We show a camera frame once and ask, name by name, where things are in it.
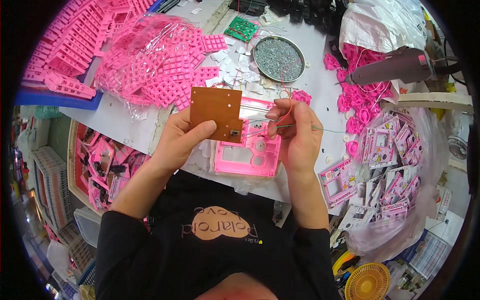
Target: fingernail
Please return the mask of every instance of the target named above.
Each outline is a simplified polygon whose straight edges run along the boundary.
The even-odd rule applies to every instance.
[[[276,120],[278,118],[278,116],[275,113],[268,112],[268,113],[265,114],[265,118],[270,119],[270,120]]]

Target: green wire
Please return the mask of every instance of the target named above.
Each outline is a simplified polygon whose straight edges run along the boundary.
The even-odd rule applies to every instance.
[[[275,126],[275,127],[272,127],[273,128],[282,128],[282,127],[290,127],[291,125],[283,125],[283,126]],[[345,133],[345,131],[333,131],[333,130],[328,130],[328,129],[324,129],[324,128],[318,128],[318,127],[315,127],[315,126],[312,126],[312,128],[314,129],[318,129],[318,130],[323,130],[323,131],[328,131],[328,132],[333,132],[333,133]],[[251,133],[247,133],[247,134],[242,134],[242,136],[246,136],[246,135],[252,135],[252,134],[256,134],[256,133],[261,133],[261,132],[265,132],[267,131],[268,129],[265,129],[265,130],[261,130],[261,131],[257,131],[257,132],[251,132]]]

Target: person's right hand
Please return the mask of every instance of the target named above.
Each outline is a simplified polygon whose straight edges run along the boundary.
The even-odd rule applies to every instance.
[[[285,165],[287,173],[294,176],[314,173],[313,167],[320,152],[323,125],[304,102],[284,98],[275,99],[274,103],[276,106],[265,115],[271,120],[281,120],[288,113],[291,105],[291,112],[282,122],[268,123],[267,132],[270,139],[274,139],[277,134],[282,137],[280,160]],[[292,126],[273,128],[283,125]]]

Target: circuit board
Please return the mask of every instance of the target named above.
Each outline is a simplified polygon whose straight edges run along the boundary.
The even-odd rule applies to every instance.
[[[224,33],[244,42],[250,42],[257,29],[258,25],[240,17],[235,17]]]

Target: metal tray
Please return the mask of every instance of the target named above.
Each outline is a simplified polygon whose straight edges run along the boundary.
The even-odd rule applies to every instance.
[[[257,49],[257,45],[260,44],[260,43],[262,43],[262,42],[265,41],[265,40],[268,40],[268,39],[279,39],[279,40],[285,41],[285,42],[289,43],[289,44],[297,51],[297,53],[298,53],[299,56],[300,56],[301,63],[302,63],[300,75],[299,75],[297,78],[295,78],[295,79],[288,80],[288,81],[287,81],[287,80],[284,80],[283,82],[293,82],[293,81],[299,79],[299,78],[303,75],[303,72],[305,72],[305,57],[303,56],[303,53],[302,53],[302,51],[300,50],[300,48],[299,48],[297,45],[295,45],[294,42],[292,42],[291,40],[289,40],[289,39],[287,39],[287,38],[284,38],[283,36],[266,36],[266,37],[264,37],[264,38],[261,38],[261,39],[255,44],[255,47],[253,48],[253,60],[255,61],[255,63],[257,62],[257,61],[256,61],[256,58],[255,58],[255,51],[256,51],[256,49]],[[262,72],[263,75],[265,75],[266,77],[270,78],[271,80],[280,82],[280,80],[270,77],[264,70],[262,70],[262,68],[260,68],[260,66],[258,67],[258,70],[259,70],[260,72]]]

